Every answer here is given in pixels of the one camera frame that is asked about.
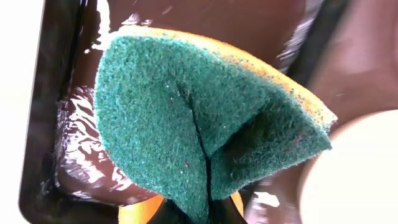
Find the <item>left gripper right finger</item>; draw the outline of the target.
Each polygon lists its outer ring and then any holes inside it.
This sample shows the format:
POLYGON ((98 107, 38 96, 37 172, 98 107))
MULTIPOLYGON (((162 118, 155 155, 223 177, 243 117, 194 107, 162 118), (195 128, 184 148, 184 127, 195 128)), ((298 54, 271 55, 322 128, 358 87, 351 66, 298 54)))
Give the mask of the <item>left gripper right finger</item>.
POLYGON ((211 202, 211 224, 247 224, 232 197, 211 202))

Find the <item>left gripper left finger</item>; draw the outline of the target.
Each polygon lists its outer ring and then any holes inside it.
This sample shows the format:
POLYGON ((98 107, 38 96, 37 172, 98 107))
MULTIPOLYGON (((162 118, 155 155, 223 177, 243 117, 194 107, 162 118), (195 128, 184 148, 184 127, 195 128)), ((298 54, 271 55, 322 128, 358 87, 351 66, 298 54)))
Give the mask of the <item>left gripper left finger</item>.
POLYGON ((192 224, 192 222, 173 200, 167 199, 156 213, 155 224, 192 224))

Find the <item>white plate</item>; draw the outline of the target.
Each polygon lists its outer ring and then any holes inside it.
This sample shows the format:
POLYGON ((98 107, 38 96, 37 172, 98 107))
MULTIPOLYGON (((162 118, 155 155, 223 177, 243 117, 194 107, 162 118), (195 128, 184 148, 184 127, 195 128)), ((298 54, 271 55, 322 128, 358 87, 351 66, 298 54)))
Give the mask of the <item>white plate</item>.
POLYGON ((360 117, 331 135, 298 186, 303 224, 397 224, 397 111, 360 117))

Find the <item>green yellow sponge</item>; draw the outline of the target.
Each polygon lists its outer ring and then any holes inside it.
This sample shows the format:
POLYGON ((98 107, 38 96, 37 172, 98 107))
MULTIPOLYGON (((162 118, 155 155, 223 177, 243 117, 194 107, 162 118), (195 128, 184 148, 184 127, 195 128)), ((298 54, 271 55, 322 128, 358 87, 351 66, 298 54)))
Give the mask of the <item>green yellow sponge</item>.
POLYGON ((136 185, 190 223, 221 223, 222 201, 331 148, 336 115, 253 55, 204 36, 132 26, 96 72, 96 127, 136 185))

